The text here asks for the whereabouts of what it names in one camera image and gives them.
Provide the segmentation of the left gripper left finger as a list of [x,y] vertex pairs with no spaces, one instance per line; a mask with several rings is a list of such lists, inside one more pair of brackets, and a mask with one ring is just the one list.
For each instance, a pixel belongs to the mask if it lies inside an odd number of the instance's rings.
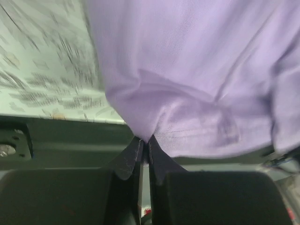
[[3,225],[138,225],[144,143],[99,168],[11,170],[0,180]]

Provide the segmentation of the purple t shirt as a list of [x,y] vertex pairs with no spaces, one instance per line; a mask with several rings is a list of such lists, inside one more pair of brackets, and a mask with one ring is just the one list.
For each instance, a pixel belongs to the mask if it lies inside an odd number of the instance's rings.
[[105,95],[170,156],[300,144],[297,0],[89,0]]

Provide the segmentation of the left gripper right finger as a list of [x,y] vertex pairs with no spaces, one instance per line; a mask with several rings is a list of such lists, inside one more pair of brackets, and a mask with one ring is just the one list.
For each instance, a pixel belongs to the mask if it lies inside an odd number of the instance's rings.
[[189,172],[148,142],[155,225],[290,225],[275,182],[255,171]]

